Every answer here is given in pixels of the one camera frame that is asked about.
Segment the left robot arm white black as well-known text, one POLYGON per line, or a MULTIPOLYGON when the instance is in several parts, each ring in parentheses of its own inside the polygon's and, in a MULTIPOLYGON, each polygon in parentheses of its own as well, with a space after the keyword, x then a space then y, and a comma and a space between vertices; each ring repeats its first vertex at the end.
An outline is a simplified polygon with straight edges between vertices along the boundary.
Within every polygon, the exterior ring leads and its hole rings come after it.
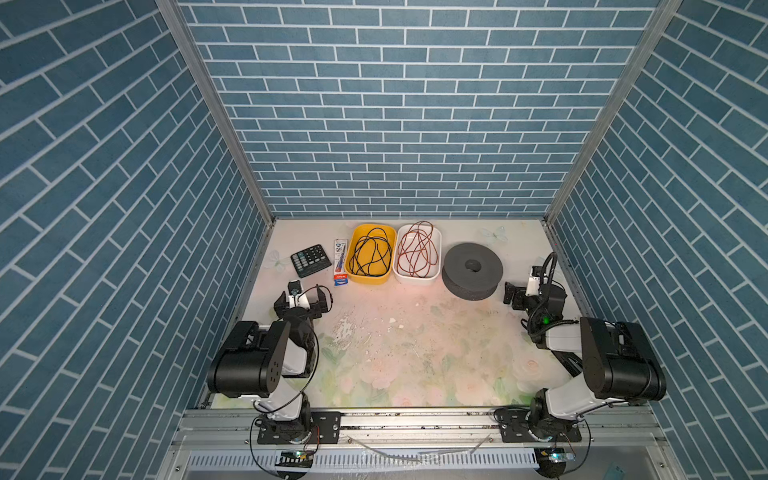
POLYGON ((268 326, 239 321, 212 360, 206 383, 214 394, 251 402, 258 442, 267 445, 303 444, 323 438, 323 420, 315 420, 306 388, 320 360, 314 321, 331 311, 333 296, 323 285, 305 289, 288 283, 273 309, 277 319, 268 326))

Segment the grey perforated cable spool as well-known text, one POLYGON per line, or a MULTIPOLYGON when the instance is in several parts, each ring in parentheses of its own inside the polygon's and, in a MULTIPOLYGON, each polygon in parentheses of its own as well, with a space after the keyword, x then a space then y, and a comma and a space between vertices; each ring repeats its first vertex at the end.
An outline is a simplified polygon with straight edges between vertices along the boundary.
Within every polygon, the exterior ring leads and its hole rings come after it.
POLYGON ((503 263, 496 253, 484 245, 465 242, 446 253, 442 280, 456 297, 480 301, 496 291, 503 273, 503 263))

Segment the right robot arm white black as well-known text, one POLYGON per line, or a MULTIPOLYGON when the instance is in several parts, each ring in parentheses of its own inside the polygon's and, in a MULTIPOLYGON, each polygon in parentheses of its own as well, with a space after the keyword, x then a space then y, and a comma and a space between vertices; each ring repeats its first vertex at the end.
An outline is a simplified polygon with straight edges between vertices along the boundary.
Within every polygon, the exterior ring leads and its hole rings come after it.
POLYGON ((566 319, 567 294, 557 283, 505 284, 503 303, 527 314, 521 321, 533 344, 551 352, 571 375, 539 390, 527 408, 494 411, 505 443, 579 441, 587 414, 619 404, 659 401, 667 391, 660 363, 643 328, 591 317, 566 319))

